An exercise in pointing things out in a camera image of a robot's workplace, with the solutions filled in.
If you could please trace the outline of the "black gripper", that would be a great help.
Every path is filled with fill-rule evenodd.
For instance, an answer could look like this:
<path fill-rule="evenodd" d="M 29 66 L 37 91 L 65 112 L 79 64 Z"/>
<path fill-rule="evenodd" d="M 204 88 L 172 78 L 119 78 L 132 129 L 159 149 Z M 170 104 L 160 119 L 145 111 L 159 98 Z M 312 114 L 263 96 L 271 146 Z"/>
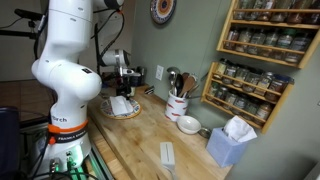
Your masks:
<path fill-rule="evenodd" d="M 130 78 L 140 76 L 140 73 L 137 73 L 132 69 L 120 67 L 119 74 L 117 76 L 116 95 L 123 96 L 129 100 L 131 94 Z"/>

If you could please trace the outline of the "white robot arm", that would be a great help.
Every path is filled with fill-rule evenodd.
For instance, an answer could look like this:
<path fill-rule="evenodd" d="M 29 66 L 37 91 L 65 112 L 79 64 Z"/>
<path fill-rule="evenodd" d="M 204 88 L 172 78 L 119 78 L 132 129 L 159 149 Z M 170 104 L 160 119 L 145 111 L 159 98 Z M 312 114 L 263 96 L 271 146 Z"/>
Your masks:
<path fill-rule="evenodd" d="M 124 0 L 49 0 L 47 39 L 32 73 L 53 89 L 57 102 L 51 107 L 49 136 L 36 161 L 41 172 L 79 167 L 91 150 L 86 132 L 87 104 L 102 85 L 101 78 L 78 63 L 89 46 L 95 7 L 118 10 Z"/>

